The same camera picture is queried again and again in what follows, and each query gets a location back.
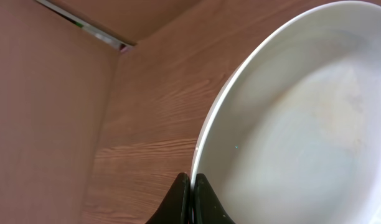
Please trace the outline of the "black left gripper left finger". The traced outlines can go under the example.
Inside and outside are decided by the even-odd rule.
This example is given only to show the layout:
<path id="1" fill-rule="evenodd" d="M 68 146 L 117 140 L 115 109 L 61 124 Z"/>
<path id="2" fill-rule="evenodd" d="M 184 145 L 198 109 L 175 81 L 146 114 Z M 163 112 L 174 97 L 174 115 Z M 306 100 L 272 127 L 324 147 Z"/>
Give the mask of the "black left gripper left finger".
<path id="1" fill-rule="evenodd" d="M 177 175 L 158 209 L 146 224 L 188 224 L 189 197 L 189 176 L 181 172 Z"/>

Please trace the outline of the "white plate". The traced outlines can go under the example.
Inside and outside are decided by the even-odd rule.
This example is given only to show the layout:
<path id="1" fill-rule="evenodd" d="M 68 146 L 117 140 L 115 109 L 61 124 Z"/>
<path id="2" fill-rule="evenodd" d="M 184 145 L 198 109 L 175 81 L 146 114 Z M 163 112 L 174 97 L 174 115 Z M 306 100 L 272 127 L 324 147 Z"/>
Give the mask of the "white plate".
<path id="1" fill-rule="evenodd" d="M 224 84 L 190 175 L 235 223 L 381 223 L 381 6 L 323 4 Z"/>

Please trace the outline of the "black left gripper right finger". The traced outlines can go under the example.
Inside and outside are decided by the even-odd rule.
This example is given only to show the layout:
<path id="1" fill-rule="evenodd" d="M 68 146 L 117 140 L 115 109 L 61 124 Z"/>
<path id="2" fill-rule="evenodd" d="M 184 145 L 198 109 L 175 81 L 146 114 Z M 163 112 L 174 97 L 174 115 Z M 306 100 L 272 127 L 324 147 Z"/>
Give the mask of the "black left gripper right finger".
<path id="1" fill-rule="evenodd" d="M 235 224 L 229 217 L 204 174 L 197 174 L 193 190 L 195 224 Z"/>

